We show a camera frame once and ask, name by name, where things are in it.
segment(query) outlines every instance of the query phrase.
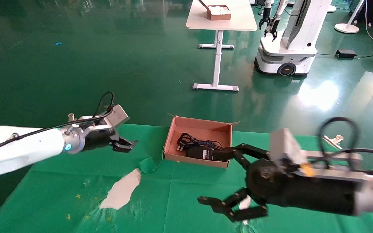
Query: open cardboard box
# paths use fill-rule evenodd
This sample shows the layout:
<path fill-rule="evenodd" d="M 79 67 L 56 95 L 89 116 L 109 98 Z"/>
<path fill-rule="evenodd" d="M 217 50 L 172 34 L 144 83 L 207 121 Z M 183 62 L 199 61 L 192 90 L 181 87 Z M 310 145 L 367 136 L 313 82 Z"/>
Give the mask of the open cardboard box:
<path fill-rule="evenodd" d="M 175 116 L 172 118 L 163 149 L 165 159 L 227 168 L 229 161 L 221 162 L 190 158 L 186 156 L 185 151 L 177 151 L 176 149 L 178 148 L 178 139 L 182 133 L 191 134 L 199 140 L 215 140 L 220 142 L 223 147 L 231 147 L 233 124 Z"/>
<path fill-rule="evenodd" d="M 224 15 L 213 15 L 209 6 L 221 6 L 227 8 L 229 11 L 230 9 L 227 7 L 227 5 L 206 5 L 202 0 L 198 0 L 206 9 L 207 9 L 207 15 L 210 18 L 210 20 L 230 20 L 231 19 L 231 13 L 224 14 Z"/>

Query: green tablecloth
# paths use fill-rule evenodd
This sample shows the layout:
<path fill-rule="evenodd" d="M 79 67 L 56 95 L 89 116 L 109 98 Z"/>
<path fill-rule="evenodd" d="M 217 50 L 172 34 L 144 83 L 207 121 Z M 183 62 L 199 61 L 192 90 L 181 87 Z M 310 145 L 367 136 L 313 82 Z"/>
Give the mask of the green tablecloth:
<path fill-rule="evenodd" d="M 0 232 L 224 233 L 243 232 L 242 223 L 199 205 L 198 196 L 220 199 L 244 187 L 244 170 L 163 160 L 142 174 L 130 201 L 119 210 L 99 209 L 112 185 L 147 157 L 159 163 L 168 128 L 126 124 L 120 133 L 139 140 L 129 153 L 96 149 L 62 154 L 35 164 L 0 208 Z M 317 149 L 314 137 L 298 136 L 305 150 Z M 268 134 L 234 132 L 233 145 L 268 149 Z M 373 233 L 373 214 L 340 216 L 269 205 L 269 217 L 251 220 L 258 233 Z"/>

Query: glossy floor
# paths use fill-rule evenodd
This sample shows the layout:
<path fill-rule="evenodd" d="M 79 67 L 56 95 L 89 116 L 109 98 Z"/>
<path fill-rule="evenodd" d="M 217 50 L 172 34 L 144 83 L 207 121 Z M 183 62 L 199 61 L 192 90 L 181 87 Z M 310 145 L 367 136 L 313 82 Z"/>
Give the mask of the glossy floor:
<path fill-rule="evenodd" d="M 0 0 L 0 124 L 46 127 L 69 112 L 89 115 L 111 90 L 129 123 L 168 126 L 172 114 L 241 121 L 237 131 L 288 127 L 313 135 L 325 119 L 345 116 L 361 127 L 358 146 L 373 148 L 373 57 L 319 55 L 304 80 L 271 77 L 254 69 L 263 32 L 228 31 L 224 44 L 235 49 L 222 52 L 220 84 L 240 91 L 193 90 L 193 83 L 212 82 L 214 50 L 197 45 L 211 43 L 214 32 L 185 27 L 190 2 Z M 258 9 L 253 12 L 258 21 Z M 373 54 L 364 24 L 354 35 L 333 29 L 349 17 L 341 9 L 327 15 L 316 44 L 320 53 Z M 286 22 L 287 16 L 279 29 Z M 348 126 L 327 131 L 336 134 L 348 140 Z M 373 156 L 365 156 L 364 165 L 373 168 Z"/>

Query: black device on floor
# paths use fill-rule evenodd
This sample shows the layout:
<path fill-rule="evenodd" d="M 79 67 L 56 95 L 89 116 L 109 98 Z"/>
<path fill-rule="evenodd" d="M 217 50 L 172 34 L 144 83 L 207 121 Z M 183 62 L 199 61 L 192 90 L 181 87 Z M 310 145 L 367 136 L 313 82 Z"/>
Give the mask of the black device on floor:
<path fill-rule="evenodd" d="M 352 49 L 338 49 L 336 55 L 340 58 L 354 58 L 356 53 Z"/>
<path fill-rule="evenodd" d="M 186 151 L 186 156 L 205 160 L 215 160 L 213 152 L 222 150 L 222 144 L 213 140 L 199 140 L 187 133 L 182 133 L 178 139 L 178 151 Z"/>

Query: power adapter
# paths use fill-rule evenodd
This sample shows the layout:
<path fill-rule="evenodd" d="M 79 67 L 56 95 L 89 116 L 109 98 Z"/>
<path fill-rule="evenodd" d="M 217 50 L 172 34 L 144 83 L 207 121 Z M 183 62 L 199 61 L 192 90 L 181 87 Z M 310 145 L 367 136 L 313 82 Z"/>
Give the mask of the power adapter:
<path fill-rule="evenodd" d="M 206 146 L 194 146 L 187 150 L 186 156 L 190 158 L 199 158 L 213 161 L 213 148 Z"/>
<path fill-rule="evenodd" d="M 340 58 L 354 58 L 356 53 L 352 49 L 338 49 L 336 51 L 336 56 Z"/>

